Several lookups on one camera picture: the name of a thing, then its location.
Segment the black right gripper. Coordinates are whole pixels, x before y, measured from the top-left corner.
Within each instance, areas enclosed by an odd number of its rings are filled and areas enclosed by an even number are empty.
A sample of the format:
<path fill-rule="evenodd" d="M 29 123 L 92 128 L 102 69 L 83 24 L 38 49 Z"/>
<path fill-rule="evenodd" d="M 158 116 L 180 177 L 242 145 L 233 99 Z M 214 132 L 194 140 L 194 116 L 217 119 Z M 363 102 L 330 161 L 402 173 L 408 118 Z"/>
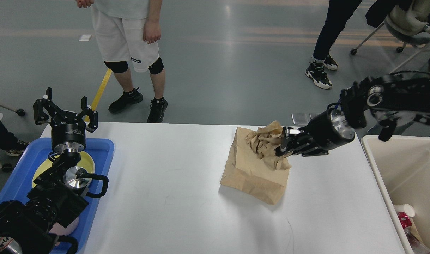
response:
<path fill-rule="evenodd" d="M 280 146 L 275 148 L 275 155 L 278 157 L 327 155 L 330 150 L 354 139 L 355 131 L 348 124 L 344 113 L 337 109 L 327 109 L 304 127 L 299 129 L 283 127 Z"/>

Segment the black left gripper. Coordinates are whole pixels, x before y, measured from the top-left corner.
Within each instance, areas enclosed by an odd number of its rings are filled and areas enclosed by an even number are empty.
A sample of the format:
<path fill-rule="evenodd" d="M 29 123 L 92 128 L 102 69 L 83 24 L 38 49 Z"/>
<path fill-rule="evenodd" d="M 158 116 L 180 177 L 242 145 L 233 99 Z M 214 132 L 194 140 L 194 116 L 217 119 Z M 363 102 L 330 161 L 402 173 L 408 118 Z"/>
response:
<path fill-rule="evenodd" d="M 90 108 L 87 97 L 81 99 L 81 112 L 74 118 L 75 122 L 62 122 L 65 113 L 52 101 L 51 88 L 33 104 L 33 117 L 36 125 L 51 124 L 52 150 L 56 153 L 68 148 L 78 152 L 85 150 L 86 131 L 93 133 L 98 127 L 98 112 Z"/>

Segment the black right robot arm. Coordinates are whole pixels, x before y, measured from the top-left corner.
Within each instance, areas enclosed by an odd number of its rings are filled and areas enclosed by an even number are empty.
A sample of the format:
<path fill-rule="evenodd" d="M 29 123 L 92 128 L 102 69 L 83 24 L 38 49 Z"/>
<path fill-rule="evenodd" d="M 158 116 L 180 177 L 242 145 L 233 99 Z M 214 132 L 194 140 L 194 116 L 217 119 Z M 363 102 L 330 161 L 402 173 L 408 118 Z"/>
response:
<path fill-rule="evenodd" d="M 430 126 L 430 72 L 395 71 L 379 78 L 366 77 L 341 90 L 337 102 L 298 129 L 283 127 L 276 156 L 327 155 L 355 139 L 355 130 L 367 125 L 369 111 L 381 126 L 379 140 L 390 140 L 398 126 L 418 122 Z"/>

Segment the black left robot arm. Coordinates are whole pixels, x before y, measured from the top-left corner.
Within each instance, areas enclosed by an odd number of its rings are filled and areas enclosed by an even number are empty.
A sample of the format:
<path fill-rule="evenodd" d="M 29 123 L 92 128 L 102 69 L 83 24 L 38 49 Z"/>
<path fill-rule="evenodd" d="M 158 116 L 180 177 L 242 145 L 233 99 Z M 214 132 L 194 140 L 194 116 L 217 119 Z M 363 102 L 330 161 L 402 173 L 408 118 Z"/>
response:
<path fill-rule="evenodd" d="M 0 204 L 0 254 L 48 254 L 57 242 L 70 243 L 75 254 L 78 241 L 69 235 L 51 233 L 53 225 L 70 225 L 89 205 L 85 200 L 101 198 L 108 189 L 108 177 L 90 173 L 77 164 L 86 149 L 86 132 L 98 127 L 98 113 L 81 99 L 81 112 L 60 109 L 48 88 L 33 105 L 35 123 L 51 126 L 52 165 L 34 178 L 28 202 L 17 200 Z"/>

